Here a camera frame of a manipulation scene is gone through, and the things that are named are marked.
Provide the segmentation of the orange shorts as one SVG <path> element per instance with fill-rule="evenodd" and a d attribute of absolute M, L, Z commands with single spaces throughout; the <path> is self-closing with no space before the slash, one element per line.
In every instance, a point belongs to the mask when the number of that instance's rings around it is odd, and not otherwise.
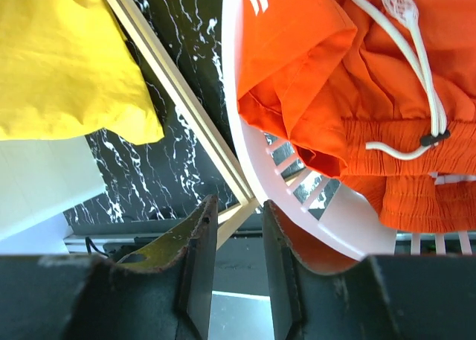
<path fill-rule="evenodd" d="M 382 224 L 475 228 L 475 0 L 243 0 L 241 117 Z"/>

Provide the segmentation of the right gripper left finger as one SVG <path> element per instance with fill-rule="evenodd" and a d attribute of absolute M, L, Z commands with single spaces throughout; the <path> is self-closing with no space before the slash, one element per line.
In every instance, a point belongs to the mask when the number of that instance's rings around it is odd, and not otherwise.
<path fill-rule="evenodd" d="M 1 258 L 3 339 L 206 339 L 217 198 L 119 261 L 96 255 Z"/>

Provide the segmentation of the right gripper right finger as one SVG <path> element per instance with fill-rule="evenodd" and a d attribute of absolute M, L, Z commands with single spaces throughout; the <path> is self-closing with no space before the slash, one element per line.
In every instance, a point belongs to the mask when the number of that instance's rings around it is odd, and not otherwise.
<path fill-rule="evenodd" d="M 370 255 L 357 261 L 264 204 L 276 339 L 473 339 L 475 258 Z"/>

